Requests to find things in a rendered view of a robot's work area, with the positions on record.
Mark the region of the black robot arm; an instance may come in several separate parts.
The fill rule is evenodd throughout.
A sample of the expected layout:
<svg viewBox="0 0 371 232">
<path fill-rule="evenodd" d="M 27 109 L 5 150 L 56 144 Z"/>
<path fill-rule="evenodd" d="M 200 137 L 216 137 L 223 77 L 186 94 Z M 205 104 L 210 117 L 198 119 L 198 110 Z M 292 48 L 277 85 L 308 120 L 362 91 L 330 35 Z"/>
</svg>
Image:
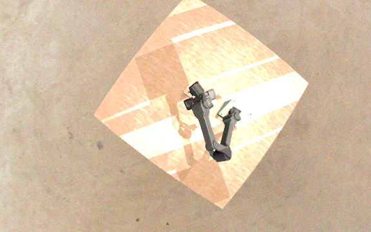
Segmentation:
<svg viewBox="0 0 371 232">
<path fill-rule="evenodd" d="M 200 123 L 206 150 L 216 162 L 231 160 L 232 151 L 230 143 L 233 127 L 238 121 L 241 121 L 240 113 L 242 111 L 234 106 L 230 108 L 228 115 L 223 117 L 222 122 L 225 124 L 225 127 L 219 144 L 214 137 L 214 131 L 209 119 L 210 109 L 214 107 L 212 98 L 205 94 L 205 90 L 198 81 L 190 85 L 189 90 L 190 94 L 195 96 L 192 99 L 192 111 Z"/>
</svg>

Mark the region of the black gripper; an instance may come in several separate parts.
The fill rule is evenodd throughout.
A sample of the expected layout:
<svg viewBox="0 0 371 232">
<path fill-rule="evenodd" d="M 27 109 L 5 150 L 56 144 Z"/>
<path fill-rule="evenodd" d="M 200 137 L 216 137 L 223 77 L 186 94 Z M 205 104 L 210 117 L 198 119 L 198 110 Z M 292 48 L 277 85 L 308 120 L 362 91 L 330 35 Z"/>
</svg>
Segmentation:
<svg viewBox="0 0 371 232">
<path fill-rule="evenodd" d="M 212 98 L 212 100 L 216 99 L 216 94 L 215 94 L 213 89 L 205 91 L 205 94 L 209 95 Z M 193 97 L 184 100 L 184 104 L 185 104 L 187 110 L 192 109 L 192 99 L 193 99 Z"/>
</svg>

